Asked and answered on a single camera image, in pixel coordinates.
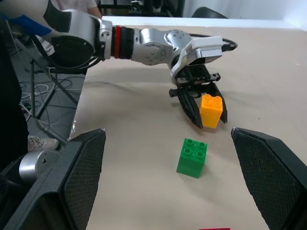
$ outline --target lego stud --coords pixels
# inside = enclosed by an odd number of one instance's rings
[[[200,149],[203,149],[203,148],[205,147],[205,143],[200,142],[200,143],[198,144],[198,147],[199,147]]]
[[[197,158],[203,158],[205,155],[202,152],[196,153]]]
[[[184,150],[184,154],[186,154],[186,155],[191,155],[191,150],[190,150],[190,149],[185,149],[185,150]]]
[[[191,139],[188,139],[188,140],[187,140],[187,144],[188,144],[188,145],[192,145],[192,144],[193,144],[193,142],[194,142],[194,141],[193,141],[193,140],[191,140]]]

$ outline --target blue object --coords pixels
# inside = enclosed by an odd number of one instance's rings
[[[51,32],[49,28],[33,21],[32,19],[24,15],[18,18],[10,19],[10,21],[19,24],[24,30],[26,30],[30,34],[45,36]]]

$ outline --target metal cylinder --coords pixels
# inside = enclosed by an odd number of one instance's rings
[[[26,184],[34,184],[58,157],[59,152],[55,150],[34,151],[26,154],[19,166],[21,180]]]

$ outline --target floor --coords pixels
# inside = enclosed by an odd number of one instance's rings
[[[27,66],[28,68],[30,58],[23,51],[20,51],[19,53],[20,55],[12,52],[11,60],[23,92],[21,102],[26,104],[30,103],[30,97],[28,95],[30,92],[30,84],[29,74],[25,71],[25,67]],[[77,101],[79,101],[84,78],[85,76],[83,74],[58,75],[58,81],[61,82],[62,86],[65,87]],[[48,95],[48,92],[43,92],[51,90],[53,82],[50,82],[49,77],[45,74],[36,74],[35,82],[35,92],[38,93],[35,97],[35,107],[38,109],[42,104],[43,99]],[[49,126],[52,131],[60,135],[63,139],[68,139],[75,111],[76,105],[61,90],[56,90],[56,93],[48,103],[47,109],[43,112],[40,120],[46,127]],[[38,128],[34,119],[30,118],[27,123],[30,135],[36,135],[40,138],[48,138],[48,135]]]

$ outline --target green lego brick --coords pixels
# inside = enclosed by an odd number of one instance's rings
[[[206,161],[208,145],[192,139],[185,139],[181,150],[177,172],[199,178]]]

